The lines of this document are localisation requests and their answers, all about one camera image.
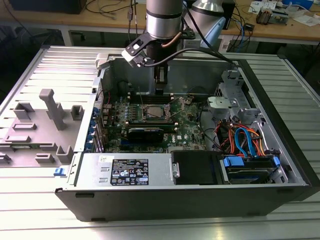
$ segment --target blue latch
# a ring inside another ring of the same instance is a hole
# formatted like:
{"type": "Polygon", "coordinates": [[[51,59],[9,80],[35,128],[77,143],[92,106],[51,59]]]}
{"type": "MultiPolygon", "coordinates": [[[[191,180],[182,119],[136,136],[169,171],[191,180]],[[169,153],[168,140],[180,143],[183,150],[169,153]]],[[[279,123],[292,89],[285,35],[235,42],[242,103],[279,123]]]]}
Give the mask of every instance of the blue latch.
{"type": "Polygon", "coordinates": [[[93,120],[91,120],[91,121],[90,121],[90,126],[94,127],[95,125],[96,125],[96,122],[93,121],[93,120]]]}
{"type": "Polygon", "coordinates": [[[92,127],[89,127],[88,132],[89,132],[89,134],[93,134],[95,132],[95,130],[92,127]]]}
{"type": "Polygon", "coordinates": [[[98,109],[97,107],[94,107],[94,108],[93,108],[93,112],[94,112],[95,114],[98,114],[98,113],[99,113],[99,109],[98,109]]]}
{"type": "Polygon", "coordinates": [[[274,163],[275,163],[275,165],[277,166],[277,167],[279,167],[281,164],[280,164],[280,160],[279,160],[279,158],[277,157],[277,156],[274,156],[273,157],[273,161],[274,161],[274,163]]]}
{"type": "Polygon", "coordinates": [[[53,176],[57,177],[57,176],[65,176],[65,169],[62,167],[57,167],[54,171],[53,176]]]}
{"type": "Polygon", "coordinates": [[[94,137],[93,137],[92,135],[87,135],[87,136],[86,136],[86,140],[87,140],[87,141],[90,141],[90,140],[92,140],[92,139],[94,139],[94,137]]]}
{"type": "Polygon", "coordinates": [[[88,149],[91,149],[91,148],[92,148],[92,143],[86,142],[86,143],[84,144],[84,147],[85,147],[85,148],[88,148],[88,149]]]}
{"type": "Polygon", "coordinates": [[[226,156],[223,159],[223,163],[225,167],[245,165],[244,160],[240,156],[226,156]]]}

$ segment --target blue drive bracket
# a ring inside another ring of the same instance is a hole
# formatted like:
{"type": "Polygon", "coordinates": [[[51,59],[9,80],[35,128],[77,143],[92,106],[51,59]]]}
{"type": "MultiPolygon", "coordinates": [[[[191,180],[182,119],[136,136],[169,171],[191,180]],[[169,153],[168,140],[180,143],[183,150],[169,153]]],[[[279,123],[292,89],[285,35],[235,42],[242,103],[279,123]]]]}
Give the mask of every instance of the blue drive bracket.
{"type": "Polygon", "coordinates": [[[242,157],[240,156],[226,156],[223,159],[223,163],[225,167],[234,167],[234,166],[240,166],[240,167],[244,167],[245,163],[244,160],[242,159],[242,157]]]}

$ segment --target black plastic frame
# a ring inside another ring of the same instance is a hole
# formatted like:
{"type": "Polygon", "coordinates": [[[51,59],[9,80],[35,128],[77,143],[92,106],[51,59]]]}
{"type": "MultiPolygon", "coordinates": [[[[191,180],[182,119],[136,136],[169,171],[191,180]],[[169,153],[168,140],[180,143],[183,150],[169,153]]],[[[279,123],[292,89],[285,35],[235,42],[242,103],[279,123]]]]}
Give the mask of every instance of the black plastic frame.
{"type": "Polygon", "coordinates": [[[239,63],[238,67],[243,70],[244,75],[252,87],[252,90],[263,106],[266,115],[270,119],[271,124],[277,132],[288,154],[290,155],[293,163],[300,172],[303,180],[310,186],[310,189],[306,191],[305,194],[300,196],[299,199],[297,199],[298,201],[304,200],[320,190],[320,180],[315,171],[312,169],[296,140],[292,136],[291,132],[287,128],[286,124],[282,120],[275,106],[271,102],[248,62],[243,59],[237,61],[239,63]]]}

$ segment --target paper on table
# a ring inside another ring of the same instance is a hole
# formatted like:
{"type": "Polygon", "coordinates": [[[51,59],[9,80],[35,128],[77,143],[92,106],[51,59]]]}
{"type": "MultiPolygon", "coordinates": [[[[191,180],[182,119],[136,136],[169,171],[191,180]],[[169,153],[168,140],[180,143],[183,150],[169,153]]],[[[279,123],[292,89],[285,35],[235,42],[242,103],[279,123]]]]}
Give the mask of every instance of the paper on table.
{"type": "Polygon", "coordinates": [[[320,24],[320,18],[314,18],[314,17],[307,16],[307,15],[296,17],[293,20],[295,20],[299,23],[302,23],[304,25],[307,25],[309,27],[320,24]]]}
{"type": "Polygon", "coordinates": [[[250,4],[248,12],[258,14],[260,12],[261,8],[275,10],[276,4],[277,4],[277,2],[275,2],[275,1],[273,1],[273,2],[253,1],[250,4]]]}

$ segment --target blue cable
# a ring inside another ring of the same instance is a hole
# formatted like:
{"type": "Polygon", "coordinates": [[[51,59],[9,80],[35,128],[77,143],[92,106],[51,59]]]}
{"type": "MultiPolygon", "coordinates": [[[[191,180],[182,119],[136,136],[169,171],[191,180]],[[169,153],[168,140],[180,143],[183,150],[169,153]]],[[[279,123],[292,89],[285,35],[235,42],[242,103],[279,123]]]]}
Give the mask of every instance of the blue cable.
{"type": "Polygon", "coordinates": [[[238,134],[239,134],[239,132],[240,132],[241,130],[244,131],[244,133],[245,133],[245,135],[246,135],[246,138],[247,138],[247,140],[248,140],[248,146],[249,146],[250,154],[251,154],[252,156],[257,156],[256,150],[255,150],[254,146],[252,146],[250,133],[249,133],[245,128],[243,128],[243,127],[238,128],[238,129],[235,131],[235,133],[234,133],[234,141],[235,141],[236,147],[243,153],[243,155],[244,155],[246,158],[248,157],[248,154],[246,153],[246,151],[243,150],[243,149],[241,148],[240,144],[239,144],[238,134]]]}
{"type": "Polygon", "coordinates": [[[235,20],[241,27],[241,33],[242,33],[242,37],[241,37],[241,41],[240,41],[240,45],[238,47],[238,49],[236,50],[236,53],[238,53],[240,51],[240,49],[242,48],[242,44],[244,43],[244,38],[245,38],[245,30],[244,30],[244,26],[242,26],[241,22],[239,20],[235,20]]]}

